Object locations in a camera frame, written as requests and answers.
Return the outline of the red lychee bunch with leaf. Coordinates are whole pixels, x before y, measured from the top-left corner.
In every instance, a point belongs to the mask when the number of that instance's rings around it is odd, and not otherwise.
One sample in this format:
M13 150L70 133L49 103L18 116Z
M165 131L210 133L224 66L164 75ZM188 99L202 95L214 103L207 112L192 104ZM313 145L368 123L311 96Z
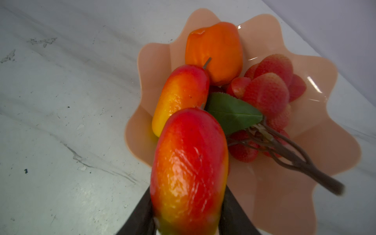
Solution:
M245 76L233 79L226 92L211 93L205 109L220 123L229 153L238 161L249 163L262 153L286 169L307 175L331 193L342 195L344 185L320 171L285 132L290 102L305 91L290 59L272 54L251 66Z

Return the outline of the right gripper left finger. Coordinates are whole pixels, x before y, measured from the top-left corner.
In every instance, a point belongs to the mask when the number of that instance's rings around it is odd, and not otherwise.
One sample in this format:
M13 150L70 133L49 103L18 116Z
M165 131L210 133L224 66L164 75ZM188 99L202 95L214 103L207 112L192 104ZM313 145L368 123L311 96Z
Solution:
M147 188L135 209L116 235L155 235L156 225L153 220L153 206L150 188Z

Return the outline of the pink scalloped fruit bowl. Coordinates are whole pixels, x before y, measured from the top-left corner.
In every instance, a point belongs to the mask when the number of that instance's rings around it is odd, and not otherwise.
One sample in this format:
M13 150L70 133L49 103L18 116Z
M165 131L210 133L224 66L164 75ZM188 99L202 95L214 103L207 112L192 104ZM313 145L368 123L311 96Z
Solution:
M130 118L125 141L130 152L152 166L157 137L151 129L163 85L170 73L184 64L187 37L193 30L212 26L218 17L208 9L194 11L172 43L150 43L138 55L141 102ZM337 81L336 66L328 59L290 52L281 21L270 14L255 16L238 27L245 56L244 69L266 56L281 53L290 58L294 72L307 90L292 103L287 133L301 146L319 170L333 176L354 167L360 159L357 141L327 113L327 100ZM285 169L260 155L250 164L231 160L228 186L253 224L274 235L312 235L316 215L312 194L315 181Z

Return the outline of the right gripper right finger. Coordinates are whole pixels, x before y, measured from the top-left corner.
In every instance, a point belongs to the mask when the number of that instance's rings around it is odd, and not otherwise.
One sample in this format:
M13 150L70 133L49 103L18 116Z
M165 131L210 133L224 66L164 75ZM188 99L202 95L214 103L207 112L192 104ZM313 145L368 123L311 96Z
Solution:
M228 186L225 190L218 228L220 235L261 235Z

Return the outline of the red yellow mango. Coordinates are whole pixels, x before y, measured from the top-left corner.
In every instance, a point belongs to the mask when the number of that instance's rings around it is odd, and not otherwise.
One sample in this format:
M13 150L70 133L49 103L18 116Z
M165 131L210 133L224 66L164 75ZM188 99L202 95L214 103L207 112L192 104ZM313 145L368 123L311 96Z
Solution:
M210 78L203 67L182 65L168 77L152 119L153 133L159 137L171 115L185 108L204 108L209 95Z
M173 114L155 151L150 180L154 221L162 235L213 235L229 170L225 134L198 108Z

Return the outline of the orange fake fruit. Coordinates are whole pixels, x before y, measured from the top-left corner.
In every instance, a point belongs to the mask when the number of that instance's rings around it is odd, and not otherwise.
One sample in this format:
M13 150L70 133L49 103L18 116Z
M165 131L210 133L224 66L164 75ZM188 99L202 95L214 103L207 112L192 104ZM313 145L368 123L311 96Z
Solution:
M188 35L185 63L202 67L209 58L211 61L206 70L212 86L228 84L240 75L243 49L237 26L219 22Z

